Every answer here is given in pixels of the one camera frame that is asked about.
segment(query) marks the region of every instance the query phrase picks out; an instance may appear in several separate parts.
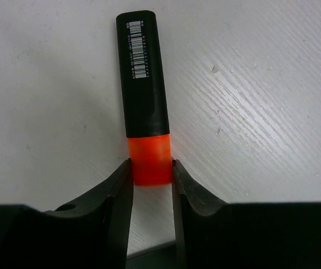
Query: textured white surface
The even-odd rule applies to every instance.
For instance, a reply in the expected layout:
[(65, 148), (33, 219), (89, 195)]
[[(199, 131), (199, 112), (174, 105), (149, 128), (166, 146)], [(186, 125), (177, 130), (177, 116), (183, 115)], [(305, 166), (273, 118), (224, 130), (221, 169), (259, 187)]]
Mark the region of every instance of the textured white surface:
[[(175, 158), (228, 202), (321, 201), (321, 1), (0, 1), (0, 203), (55, 209), (128, 157), (115, 17), (157, 14)], [(136, 188), (129, 253), (174, 238)]]

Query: orange highlighter cap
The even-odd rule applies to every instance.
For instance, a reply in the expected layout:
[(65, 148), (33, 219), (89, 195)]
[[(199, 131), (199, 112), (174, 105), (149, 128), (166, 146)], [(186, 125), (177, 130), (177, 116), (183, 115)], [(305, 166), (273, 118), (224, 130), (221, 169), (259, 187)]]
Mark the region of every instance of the orange highlighter cap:
[(173, 179), (170, 136), (128, 138), (134, 184), (159, 186)]

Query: barcode label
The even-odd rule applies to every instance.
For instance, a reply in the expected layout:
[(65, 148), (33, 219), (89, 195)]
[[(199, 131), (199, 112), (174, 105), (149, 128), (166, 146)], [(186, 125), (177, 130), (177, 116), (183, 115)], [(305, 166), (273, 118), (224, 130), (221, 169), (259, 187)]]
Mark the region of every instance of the barcode label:
[(128, 42), (131, 56), (133, 78), (149, 77), (149, 67), (145, 36), (142, 33), (143, 21), (127, 23), (129, 28)]

